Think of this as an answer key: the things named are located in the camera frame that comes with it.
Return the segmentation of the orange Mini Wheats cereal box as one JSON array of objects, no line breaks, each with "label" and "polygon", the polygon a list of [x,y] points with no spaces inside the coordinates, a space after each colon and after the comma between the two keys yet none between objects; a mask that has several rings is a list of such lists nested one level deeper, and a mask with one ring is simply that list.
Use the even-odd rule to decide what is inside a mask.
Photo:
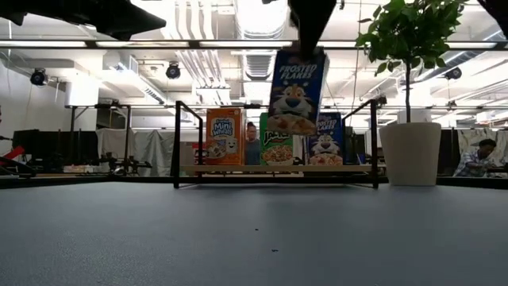
[{"label": "orange Mini Wheats cereal box", "polygon": [[242,165],[244,160],[244,113],[240,108],[206,112],[206,163]]}]

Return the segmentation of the white plant pot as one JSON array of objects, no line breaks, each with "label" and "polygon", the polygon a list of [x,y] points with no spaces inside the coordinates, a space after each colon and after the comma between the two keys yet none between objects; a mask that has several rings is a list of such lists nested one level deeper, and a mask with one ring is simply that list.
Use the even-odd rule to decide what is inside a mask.
[{"label": "white plant pot", "polygon": [[392,186],[434,186],[437,182],[441,125],[410,122],[379,130],[387,178]]}]

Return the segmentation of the black overhead frame bar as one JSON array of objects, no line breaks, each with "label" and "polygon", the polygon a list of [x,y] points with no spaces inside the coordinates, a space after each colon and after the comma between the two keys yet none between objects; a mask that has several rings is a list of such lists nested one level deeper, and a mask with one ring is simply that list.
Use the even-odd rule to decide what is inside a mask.
[{"label": "black overhead frame bar", "polygon": [[[296,41],[68,41],[68,40],[0,40],[0,49],[167,49],[167,50],[273,50],[290,46]],[[451,51],[502,51],[508,50],[508,41],[450,41]],[[355,41],[319,41],[318,46],[326,50],[354,50]]]}]

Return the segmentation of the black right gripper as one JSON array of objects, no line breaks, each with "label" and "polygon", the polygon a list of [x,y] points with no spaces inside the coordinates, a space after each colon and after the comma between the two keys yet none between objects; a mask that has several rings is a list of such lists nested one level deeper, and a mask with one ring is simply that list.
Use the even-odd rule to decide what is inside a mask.
[{"label": "black right gripper", "polygon": [[317,59],[322,46],[317,44],[336,7],[337,0],[288,0],[291,20],[298,30],[303,60]]}]

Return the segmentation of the black equipment base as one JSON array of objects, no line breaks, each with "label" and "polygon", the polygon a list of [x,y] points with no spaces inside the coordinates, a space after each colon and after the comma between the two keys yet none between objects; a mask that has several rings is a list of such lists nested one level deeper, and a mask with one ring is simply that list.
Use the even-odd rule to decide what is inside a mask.
[{"label": "black equipment base", "polygon": [[37,175],[37,172],[27,166],[15,160],[8,159],[6,157],[0,157],[0,176],[18,176],[21,178],[32,178]]}]

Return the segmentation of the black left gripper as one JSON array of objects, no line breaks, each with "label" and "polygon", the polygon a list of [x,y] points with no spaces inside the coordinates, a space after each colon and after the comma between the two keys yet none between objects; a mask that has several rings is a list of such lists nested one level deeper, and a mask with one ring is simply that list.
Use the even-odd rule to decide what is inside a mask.
[{"label": "black left gripper", "polygon": [[[134,20],[120,28],[114,19],[125,8],[125,16]],[[75,25],[94,26],[99,33],[117,40],[163,28],[166,21],[132,4],[131,0],[27,0],[27,12],[55,18]]]}]

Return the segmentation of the green Apple Jacks cereal box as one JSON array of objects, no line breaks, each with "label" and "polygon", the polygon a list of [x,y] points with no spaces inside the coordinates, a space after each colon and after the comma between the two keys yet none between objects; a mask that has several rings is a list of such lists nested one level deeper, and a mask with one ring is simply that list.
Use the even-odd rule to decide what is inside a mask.
[{"label": "green Apple Jacks cereal box", "polygon": [[293,136],[267,129],[267,113],[260,115],[260,163],[287,166],[294,163]]}]

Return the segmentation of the white draped cloth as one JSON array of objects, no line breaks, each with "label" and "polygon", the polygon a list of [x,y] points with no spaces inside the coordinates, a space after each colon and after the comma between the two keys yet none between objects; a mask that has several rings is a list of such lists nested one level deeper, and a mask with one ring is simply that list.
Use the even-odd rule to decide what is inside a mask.
[{"label": "white draped cloth", "polygon": [[301,135],[293,136],[293,154],[294,163],[297,165],[306,165],[307,158],[307,138]]}]

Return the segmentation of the person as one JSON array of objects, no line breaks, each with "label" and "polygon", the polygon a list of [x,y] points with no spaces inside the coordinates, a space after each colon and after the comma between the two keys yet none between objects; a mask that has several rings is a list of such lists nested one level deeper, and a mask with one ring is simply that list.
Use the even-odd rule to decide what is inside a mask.
[{"label": "person", "polygon": [[246,129],[245,164],[260,164],[260,140],[257,138],[256,126],[249,122]]},{"label": "person", "polygon": [[490,138],[481,140],[476,150],[462,155],[453,175],[456,177],[500,177],[499,174],[489,170],[508,165],[508,157],[503,157],[499,164],[496,164],[491,159],[496,146],[496,141]]}]

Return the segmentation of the black monitor screens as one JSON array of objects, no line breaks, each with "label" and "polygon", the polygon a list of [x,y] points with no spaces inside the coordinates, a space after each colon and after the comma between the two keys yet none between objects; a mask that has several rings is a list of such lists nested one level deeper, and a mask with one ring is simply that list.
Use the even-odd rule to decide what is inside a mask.
[{"label": "black monitor screens", "polygon": [[21,146],[28,165],[57,169],[65,164],[90,163],[99,158],[98,136],[94,131],[17,130],[12,147]]}]

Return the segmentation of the large Frosted Flakes cereal box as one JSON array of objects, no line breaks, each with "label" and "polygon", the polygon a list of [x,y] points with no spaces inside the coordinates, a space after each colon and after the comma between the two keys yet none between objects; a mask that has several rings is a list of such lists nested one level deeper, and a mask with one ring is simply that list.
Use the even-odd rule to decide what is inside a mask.
[{"label": "large Frosted Flakes cereal box", "polygon": [[321,56],[309,60],[303,60],[295,50],[277,52],[267,113],[269,131],[316,134],[328,67],[329,58],[323,49]]},{"label": "large Frosted Flakes cereal box", "polygon": [[338,166],[343,164],[341,152],[342,122],[340,113],[321,113],[317,132],[307,141],[307,163],[315,166]]}]

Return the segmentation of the green leafy small tree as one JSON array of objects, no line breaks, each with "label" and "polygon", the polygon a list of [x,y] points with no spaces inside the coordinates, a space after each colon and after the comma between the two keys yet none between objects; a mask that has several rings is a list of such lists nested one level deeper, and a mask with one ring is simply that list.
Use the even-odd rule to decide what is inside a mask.
[{"label": "green leafy small tree", "polygon": [[406,122],[412,121],[410,74],[415,68],[446,66],[441,56],[450,47],[447,39],[460,25],[461,7],[468,0],[390,0],[378,6],[369,18],[368,30],[359,33],[356,47],[362,48],[370,62],[379,62],[376,74],[404,66]]}]

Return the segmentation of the wooden shelf black metal frame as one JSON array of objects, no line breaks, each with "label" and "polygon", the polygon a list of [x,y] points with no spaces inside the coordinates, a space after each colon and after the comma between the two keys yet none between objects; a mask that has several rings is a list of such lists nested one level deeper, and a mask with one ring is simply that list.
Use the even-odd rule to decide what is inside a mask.
[{"label": "wooden shelf black metal frame", "polygon": [[[181,115],[183,111],[198,119],[198,163],[180,164]],[[193,184],[371,184],[379,187],[377,154],[372,164],[339,166],[312,165],[209,165],[202,162],[203,119],[182,101],[175,103],[175,143],[172,155],[173,187]]]}]

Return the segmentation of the red bar object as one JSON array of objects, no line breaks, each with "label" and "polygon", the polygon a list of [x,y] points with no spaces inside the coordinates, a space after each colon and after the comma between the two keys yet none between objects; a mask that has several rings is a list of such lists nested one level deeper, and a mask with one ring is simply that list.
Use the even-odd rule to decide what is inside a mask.
[{"label": "red bar object", "polygon": [[13,160],[16,157],[23,155],[25,153],[25,149],[22,146],[17,146],[14,149],[12,149],[10,152],[1,155],[1,158]]}]

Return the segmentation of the black bench equipment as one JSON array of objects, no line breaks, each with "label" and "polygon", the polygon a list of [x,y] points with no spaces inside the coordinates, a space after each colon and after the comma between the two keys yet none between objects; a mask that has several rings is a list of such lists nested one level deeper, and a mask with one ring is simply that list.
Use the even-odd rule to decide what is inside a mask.
[{"label": "black bench equipment", "polygon": [[140,168],[152,168],[147,161],[138,161],[134,156],[120,160],[115,158],[112,153],[101,155],[98,159],[99,165],[107,167],[107,173],[111,176],[140,176]]}]

